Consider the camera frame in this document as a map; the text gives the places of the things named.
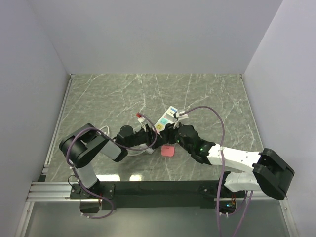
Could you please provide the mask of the white power strip colourful sockets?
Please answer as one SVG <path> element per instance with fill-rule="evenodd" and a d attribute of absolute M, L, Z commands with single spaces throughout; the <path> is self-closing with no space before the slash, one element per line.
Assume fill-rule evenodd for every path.
<path fill-rule="evenodd" d="M 161 116 L 161 118 L 155 123 L 155 128 L 157 133 L 160 135 L 160 132 L 164 130 L 166 124 L 174 124 L 177 120 L 174 118 L 173 114 L 177 111 L 173 106 L 170 106 L 166 112 Z M 154 152 L 153 149 L 148 148 L 144 151 L 141 151 L 141 153 L 147 152 L 148 154 L 152 154 Z"/>

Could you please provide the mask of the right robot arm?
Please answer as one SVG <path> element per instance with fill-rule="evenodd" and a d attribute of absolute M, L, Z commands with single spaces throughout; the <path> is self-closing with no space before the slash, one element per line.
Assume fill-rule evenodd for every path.
<path fill-rule="evenodd" d="M 225 172 L 222 182 L 217 184 L 217 193 L 222 197 L 239 191 L 262 191 L 276 200 L 287 196 L 295 172 L 272 149 L 250 152 L 222 147 L 201 139 L 192 125 L 167 124 L 159 135 L 163 143 L 177 143 L 198 163 L 238 170 L 237 173 Z"/>

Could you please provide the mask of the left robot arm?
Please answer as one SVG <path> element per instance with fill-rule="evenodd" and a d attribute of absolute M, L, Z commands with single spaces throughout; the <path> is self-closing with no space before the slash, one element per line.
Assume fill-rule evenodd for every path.
<path fill-rule="evenodd" d="M 114 162 L 120 162 L 128 155 L 128 150 L 145 144 L 153 148 L 159 140 L 159 134 L 147 124 L 135 132 L 125 125 L 113 139 L 88 123 L 64 138 L 59 149 L 66 157 L 66 162 L 75 170 L 82 183 L 81 192 L 87 198 L 94 198 L 99 192 L 99 179 L 91 165 L 97 154 L 103 153 Z"/>

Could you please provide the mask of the pink charger plug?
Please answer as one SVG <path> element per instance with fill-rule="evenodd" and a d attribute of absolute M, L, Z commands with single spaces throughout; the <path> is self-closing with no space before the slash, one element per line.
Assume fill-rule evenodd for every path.
<path fill-rule="evenodd" d="M 173 157 L 175 154 L 175 147 L 174 146 L 169 146 L 169 145 L 163 145 L 161 147 L 161 155 L 163 157 Z"/>

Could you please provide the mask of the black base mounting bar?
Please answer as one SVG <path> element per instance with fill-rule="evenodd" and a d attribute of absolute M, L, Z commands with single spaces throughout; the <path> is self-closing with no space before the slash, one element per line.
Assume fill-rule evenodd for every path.
<path fill-rule="evenodd" d="M 80 210 L 199 207 L 215 209 L 218 181 L 102 181 L 94 194 L 74 183 L 70 199 L 80 201 Z"/>

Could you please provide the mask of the aluminium frame rail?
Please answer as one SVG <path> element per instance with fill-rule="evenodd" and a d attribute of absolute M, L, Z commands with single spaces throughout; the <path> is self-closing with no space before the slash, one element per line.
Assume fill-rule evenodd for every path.
<path fill-rule="evenodd" d="M 23 209 L 16 233 L 15 233 L 16 237 L 25 236 L 35 203 L 37 202 L 64 202 L 64 201 L 69 200 L 69 197 L 66 196 L 66 194 L 70 191 L 71 188 L 69 185 L 67 185 L 67 183 L 45 182 L 44 177 L 47 176 L 47 173 L 49 171 L 53 149 L 56 144 L 56 136 L 60 128 L 61 118 L 63 116 L 65 104 L 68 99 L 69 91 L 70 91 L 74 77 L 75 77 L 75 74 L 69 75 L 69 81 L 66 87 L 66 92 L 63 97 L 57 123 L 54 128 L 54 132 L 53 132 L 52 139 L 48 148 L 48 152 L 47 152 L 46 159 L 43 165 L 43 169 L 39 177 L 40 181 L 31 183 L 30 190 L 29 190 L 29 193 L 24 205 L 24 209 Z"/>

